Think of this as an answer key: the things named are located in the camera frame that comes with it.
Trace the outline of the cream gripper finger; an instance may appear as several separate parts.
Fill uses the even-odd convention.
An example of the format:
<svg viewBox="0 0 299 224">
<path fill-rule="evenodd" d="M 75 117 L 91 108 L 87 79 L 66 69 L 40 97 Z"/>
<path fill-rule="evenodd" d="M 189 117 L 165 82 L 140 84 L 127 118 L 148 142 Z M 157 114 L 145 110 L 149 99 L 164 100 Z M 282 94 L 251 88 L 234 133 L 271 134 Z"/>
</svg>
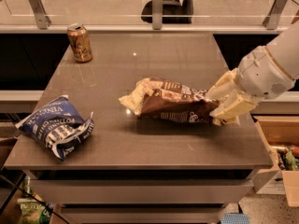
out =
<svg viewBox="0 0 299 224">
<path fill-rule="evenodd" d="M 261 97 L 243 91 L 232 91 L 220 99 L 219 106 L 209 113 L 216 125 L 238 124 L 239 117 L 253 110 Z"/>
<path fill-rule="evenodd" d="M 208 90 L 206 98 L 214 100 L 234 100 L 238 95 L 237 69 L 229 70 Z"/>
</svg>

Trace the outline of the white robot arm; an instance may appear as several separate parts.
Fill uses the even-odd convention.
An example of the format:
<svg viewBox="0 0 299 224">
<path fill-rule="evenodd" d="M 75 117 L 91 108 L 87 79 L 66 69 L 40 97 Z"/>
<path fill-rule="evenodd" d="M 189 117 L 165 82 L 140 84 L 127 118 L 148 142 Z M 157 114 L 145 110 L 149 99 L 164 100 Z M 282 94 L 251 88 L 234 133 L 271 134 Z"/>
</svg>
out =
<svg viewBox="0 0 299 224">
<path fill-rule="evenodd" d="M 294 87 L 299 75 L 299 22 L 292 24 L 265 46 L 244 56 L 237 68 L 227 71 L 206 97 L 218 100 L 209 113 L 213 123 L 238 123 L 238 118 L 263 100 L 279 97 Z"/>
</svg>

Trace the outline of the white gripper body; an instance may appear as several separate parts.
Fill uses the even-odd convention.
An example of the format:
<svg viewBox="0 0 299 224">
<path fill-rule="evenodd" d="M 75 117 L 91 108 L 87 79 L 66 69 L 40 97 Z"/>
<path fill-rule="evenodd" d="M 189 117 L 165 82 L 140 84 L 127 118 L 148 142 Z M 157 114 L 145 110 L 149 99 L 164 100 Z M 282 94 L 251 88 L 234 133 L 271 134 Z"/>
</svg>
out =
<svg viewBox="0 0 299 224">
<path fill-rule="evenodd" d="M 295 47 L 259 46 L 237 68 L 237 82 L 251 95 L 275 99 L 295 84 Z"/>
</svg>

